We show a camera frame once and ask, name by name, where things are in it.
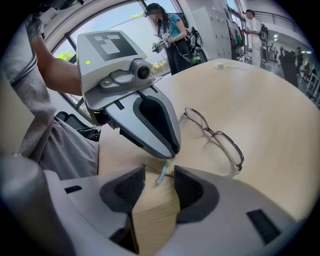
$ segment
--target railing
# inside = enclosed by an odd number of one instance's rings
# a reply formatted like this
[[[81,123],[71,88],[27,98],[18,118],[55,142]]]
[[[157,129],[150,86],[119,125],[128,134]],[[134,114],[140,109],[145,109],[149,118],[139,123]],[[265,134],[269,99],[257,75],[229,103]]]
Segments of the railing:
[[[254,11],[255,17],[258,21],[261,23],[272,23],[277,26],[284,27],[286,29],[292,30],[296,33],[299,33],[303,35],[303,32],[297,25],[297,23],[289,18],[283,17],[278,14],[270,13],[270,12],[264,12],[264,11]]]

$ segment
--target eyeglass frame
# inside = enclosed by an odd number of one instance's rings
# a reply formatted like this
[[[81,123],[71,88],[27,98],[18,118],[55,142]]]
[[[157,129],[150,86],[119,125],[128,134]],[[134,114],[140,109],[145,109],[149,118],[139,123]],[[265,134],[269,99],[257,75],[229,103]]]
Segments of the eyeglass frame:
[[[197,115],[199,115],[199,116],[201,117],[201,119],[205,122],[206,129],[204,129],[202,125],[198,124],[195,120],[193,120],[190,116],[188,116],[188,115],[187,115],[187,110],[191,110],[191,111],[195,112]],[[219,145],[219,146],[222,148],[222,150],[226,153],[226,155],[228,156],[228,158],[229,158],[229,159],[232,161],[232,163],[237,167],[238,171],[240,172],[240,171],[242,170],[242,164],[243,164],[243,162],[244,162],[244,160],[245,160],[245,157],[244,157],[243,153],[241,152],[240,148],[238,147],[238,145],[237,145],[228,135],[226,135],[224,132],[222,132],[222,131],[220,131],[220,130],[218,130],[218,131],[213,131],[213,130],[211,130],[210,127],[209,127],[209,125],[208,125],[207,120],[205,119],[205,117],[204,117],[202,114],[200,114],[198,111],[196,111],[194,108],[192,108],[192,107],[186,106],[186,107],[184,108],[184,113],[182,113],[182,115],[181,115],[180,118],[179,118],[179,124],[180,124],[180,121],[182,120],[182,118],[185,118],[185,117],[186,117],[186,118],[189,118],[191,121],[193,121],[193,122],[196,123],[198,126],[200,126],[203,131],[206,131],[206,132],[210,133],[211,138],[213,138],[213,139],[218,143],[218,145]],[[241,159],[241,162],[240,162],[239,164],[236,164],[236,162],[235,162],[235,161],[233,160],[233,158],[230,156],[230,154],[229,154],[228,151],[225,149],[225,147],[220,143],[220,141],[219,141],[218,139],[215,138],[215,135],[222,135],[222,136],[224,136],[224,137],[233,145],[233,147],[234,147],[235,150],[238,152],[238,154],[239,154],[239,156],[240,156],[240,159]],[[151,168],[151,169],[153,169],[153,170],[155,170],[155,171],[157,171],[157,172],[160,172],[160,173],[161,173],[160,170],[158,170],[158,169],[156,169],[156,168],[153,168],[152,166],[150,166],[150,165],[148,165],[148,164],[145,164],[145,163],[143,163],[143,162],[142,162],[141,164],[144,165],[144,166],[147,166],[147,167],[149,167],[149,168]],[[175,177],[173,174],[170,174],[170,173],[167,173],[167,172],[165,173],[165,175],[166,175],[166,176],[169,176],[169,177],[172,177],[172,178]]]

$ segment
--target eyeglasses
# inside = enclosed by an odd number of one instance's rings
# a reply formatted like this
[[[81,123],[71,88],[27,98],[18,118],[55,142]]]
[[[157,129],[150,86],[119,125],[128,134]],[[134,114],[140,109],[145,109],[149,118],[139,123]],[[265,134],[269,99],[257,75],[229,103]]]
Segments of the eyeglasses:
[[[189,118],[192,120],[194,123],[196,123],[198,126],[202,128],[202,130],[208,132],[210,134],[210,137],[213,138],[220,148],[225,152],[227,157],[231,160],[231,162],[236,166],[238,171],[241,171],[242,169],[242,164],[245,160],[244,155],[242,154],[240,148],[234,143],[234,141],[227,136],[224,132],[222,131],[213,131],[209,128],[207,120],[195,109],[191,107],[186,107],[184,109],[184,113],[181,115],[179,122],[183,118]],[[163,173],[164,169],[162,171],[155,169],[145,163],[141,163],[144,166],[150,167],[151,169]],[[165,175],[174,177],[174,175],[165,173]]]

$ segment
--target eyeglass lens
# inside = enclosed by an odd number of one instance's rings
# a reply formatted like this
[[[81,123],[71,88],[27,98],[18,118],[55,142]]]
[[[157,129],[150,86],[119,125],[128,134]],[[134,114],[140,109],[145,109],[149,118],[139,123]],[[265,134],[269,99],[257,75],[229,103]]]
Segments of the eyeglass lens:
[[[223,134],[215,134],[214,138],[222,145],[225,151],[228,152],[236,165],[241,164],[241,156],[235,146]]]
[[[196,122],[200,127],[202,127],[203,130],[206,130],[208,128],[206,121],[192,109],[186,108],[185,114],[188,118],[190,118],[191,120]]]

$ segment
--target gray shirt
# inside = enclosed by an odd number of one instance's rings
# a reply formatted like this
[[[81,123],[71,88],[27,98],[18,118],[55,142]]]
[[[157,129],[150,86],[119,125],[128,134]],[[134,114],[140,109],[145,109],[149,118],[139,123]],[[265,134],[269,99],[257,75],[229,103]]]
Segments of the gray shirt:
[[[32,60],[29,40],[42,31],[41,21],[30,16],[11,39],[1,60],[1,69],[9,81]],[[61,180],[96,175],[98,143],[84,138],[54,116],[56,109],[37,66],[14,86],[14,90],[34,115],[19,153],[42,168],[56,172]]]

